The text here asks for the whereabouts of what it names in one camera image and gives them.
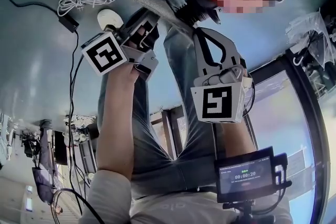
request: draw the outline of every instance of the camera screen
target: camera screen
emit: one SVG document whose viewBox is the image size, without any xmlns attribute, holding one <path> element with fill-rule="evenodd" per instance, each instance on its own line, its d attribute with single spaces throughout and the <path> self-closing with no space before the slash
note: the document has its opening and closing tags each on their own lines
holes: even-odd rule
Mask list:
<svg viewBox="0 0 336 224">
<path fill-rule="evenodd" d="M 220 192 L 236 193 L 266 187 L 272 184 L 269 157 L 247 163 L 219 168 Z"/>
</svg>

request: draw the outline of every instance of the white shirt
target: white shirt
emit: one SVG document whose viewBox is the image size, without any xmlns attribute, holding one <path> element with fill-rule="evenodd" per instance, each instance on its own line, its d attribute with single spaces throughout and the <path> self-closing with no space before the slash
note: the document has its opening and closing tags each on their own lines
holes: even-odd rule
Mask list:
<svg viewBox="0 0 336 224">
<path fill-rule="evenodd" d="M 276 200 L 277 196 L 268 196 L 263 208 L 271 206 Z M 88 202 L 106 224 L 224 224 L 235 221 L 238 216 L 233 209 L 223 210 L 214 193 L 156 195 L 132 203 L 129 180 L 106 170 L 95 174 Z M 276 224 L 292 223 L 288 200 L 282 201 L 272 214 L 276 216 Z M 79 223 L 98 221 L 85 208 Z"/>
</svg>

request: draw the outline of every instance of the clamp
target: clamp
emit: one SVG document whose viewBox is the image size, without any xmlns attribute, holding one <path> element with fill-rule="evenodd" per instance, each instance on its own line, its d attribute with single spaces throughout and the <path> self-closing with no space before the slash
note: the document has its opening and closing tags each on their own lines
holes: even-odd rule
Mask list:
<svg viewBox="0 0 336 224">
<path fill-rule="evenodd" d="M 220 63 L 214 62 L 207 40 L 222 51 Z M 229 38 L 212 29 L 195 29 L 193 41 L 199 77 L 191 90 L 198 120 L 240 122 L 252 84 L 251 78 L 244 77 L 245 61 Z"/>
<path fill-rule="evenodd" d="M 154 44 L 159 38 L 157 29 L 159 19 L 159 15 L 142 8 L 134 13 L 120 29 L 111 25 L 107 25 L 105 28 L 105 31 L 113 33 L 128 62 L 134 63 L 134 67 L 140 71 L 140 76 L 145 81 L 150 79 L 159 63 L 153 51 Z M 139 33 L 140 28 L 144 29 L 144 34 Z M 128 41 L 134 43 L 137 47 L 127 46 Z"/>
</svg>

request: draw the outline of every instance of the power adapter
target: power adapter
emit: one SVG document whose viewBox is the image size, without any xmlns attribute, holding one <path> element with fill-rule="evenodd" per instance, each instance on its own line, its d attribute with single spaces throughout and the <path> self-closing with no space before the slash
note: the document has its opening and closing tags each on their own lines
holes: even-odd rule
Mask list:
<svg viewBox="0 0 336 224">
<path fill-rule="evenodd" d="M 77 30 L 79 25 L 70 15 L 58 16 L 58 21 L 63 24 L 71 33 Z"/>
</svg>

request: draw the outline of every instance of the window frame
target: window frame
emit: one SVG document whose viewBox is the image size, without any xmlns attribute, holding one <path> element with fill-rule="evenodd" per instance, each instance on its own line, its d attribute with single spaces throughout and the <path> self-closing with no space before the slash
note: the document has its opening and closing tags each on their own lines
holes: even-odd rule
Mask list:
<svg viewBox="0 0 336 224">
<path fill-rule="evenodd" d="M 251 72 L 255 85 L 285 71 L 302 106 L 312 142 L 315 161 L 316 187 L 310 223 L 320 223 L 328 200 L 330 185 L 329 143 L 322 112 L 308 77 L 300 66 L 292 62 L 294 54 L 285 54 L 267 65 Z"/>
</svg>

